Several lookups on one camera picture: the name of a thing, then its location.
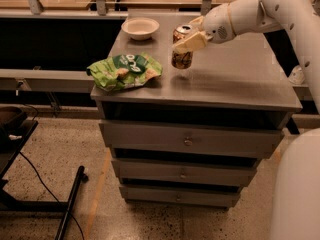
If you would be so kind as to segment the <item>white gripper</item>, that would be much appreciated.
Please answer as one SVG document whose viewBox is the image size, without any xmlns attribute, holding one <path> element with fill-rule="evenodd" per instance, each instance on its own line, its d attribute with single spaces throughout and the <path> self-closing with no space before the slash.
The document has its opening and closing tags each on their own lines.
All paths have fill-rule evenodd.
<svg viewBox="0 0 320 240">
<path fill-rule="evenodd" d="M 199 16 L 190 21 L 194 28 L 204 29 L 187 35 L 172 45 L 174 52 L 182 54 L 194 52 L 207 46 L 210 40 L 220 44 L 231 41 L 236 34 L 233 31 L 229 15 L 229 5 L 222 4 L 211 9 L 204 17 Z"/>
</svg>

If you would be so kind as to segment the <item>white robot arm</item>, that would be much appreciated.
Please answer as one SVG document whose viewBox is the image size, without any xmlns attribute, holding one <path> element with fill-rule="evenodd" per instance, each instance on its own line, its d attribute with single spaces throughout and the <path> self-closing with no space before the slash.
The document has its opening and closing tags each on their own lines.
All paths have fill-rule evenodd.
<svg viewBox="0 0 320 240">
<path fill-rule="evenodd" d="M 320 109 L 320 17 L 311 0 L 236 0 L 191 22 L 178 53 L 223 43 L 247 32 L 286 32 Z M 269 240 L 320 240 L 320 129 L 296 137 L 282 155 L 273 194 Z"/>
</svg>

